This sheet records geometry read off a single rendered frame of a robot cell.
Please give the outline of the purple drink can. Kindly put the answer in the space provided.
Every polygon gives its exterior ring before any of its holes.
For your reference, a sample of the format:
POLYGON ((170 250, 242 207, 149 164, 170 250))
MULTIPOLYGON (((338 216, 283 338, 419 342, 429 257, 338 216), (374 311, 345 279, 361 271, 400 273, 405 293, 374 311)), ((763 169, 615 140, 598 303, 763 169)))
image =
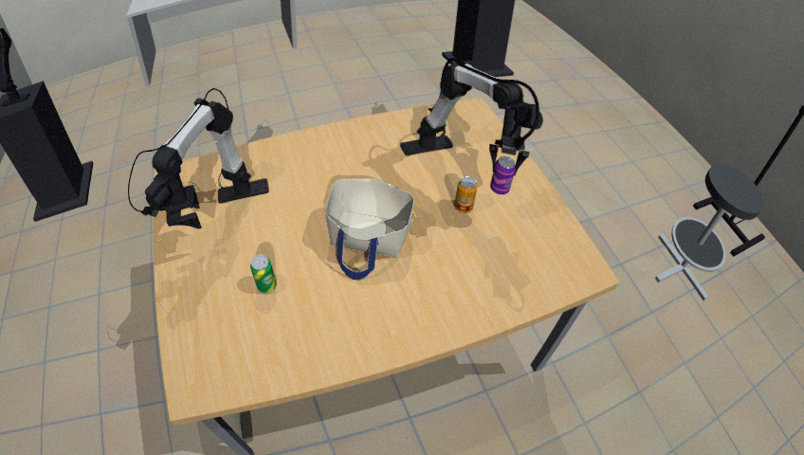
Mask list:
POLYGON ((503 155, 496 161, 490 188, 495 193, 504 195, 509 193, 516 170, 513 158, 503 155))

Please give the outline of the white tote bag with blue handles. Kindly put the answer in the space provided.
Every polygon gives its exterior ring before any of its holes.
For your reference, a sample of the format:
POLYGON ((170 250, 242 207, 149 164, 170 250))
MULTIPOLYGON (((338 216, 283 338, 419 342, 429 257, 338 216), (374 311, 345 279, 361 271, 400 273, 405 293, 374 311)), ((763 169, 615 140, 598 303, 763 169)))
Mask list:
POLYGON ((398 257, 411 228, 413 197, 406 191, 374 179, 340 179, 332 186, 325 208, 330 242, 338 247, 337 260, 342 271, 353 280, 367 277, 375 269, 375 256, 398 257), (359 239, 339 226, 344 211, 406 222, 405 228, 373 239, 359 239), (353 271, 343 262, 343 248, 369 252, 368 269, 353 271))

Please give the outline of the green and yellow drink can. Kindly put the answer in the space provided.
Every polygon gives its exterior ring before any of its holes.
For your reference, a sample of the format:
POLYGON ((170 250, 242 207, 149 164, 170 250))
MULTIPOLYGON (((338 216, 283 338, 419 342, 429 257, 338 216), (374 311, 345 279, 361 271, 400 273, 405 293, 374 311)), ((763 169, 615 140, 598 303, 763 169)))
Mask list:
POLYGON ((257 255, 251 260, 250 269, 258 290, 272 292, 277 285, 271 261, 265 255, 257 255))

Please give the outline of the yellow and red drink can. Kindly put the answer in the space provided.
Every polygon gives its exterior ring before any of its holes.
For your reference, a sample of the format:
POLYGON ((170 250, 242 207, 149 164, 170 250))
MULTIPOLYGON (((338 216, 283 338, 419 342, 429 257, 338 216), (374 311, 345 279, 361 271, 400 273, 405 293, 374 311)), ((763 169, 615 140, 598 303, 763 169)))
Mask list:
POLYGON ((454 204, 458 211, 467 213, 473 210, 477 188, 472 177, 465 176, 459 181, 454 204))

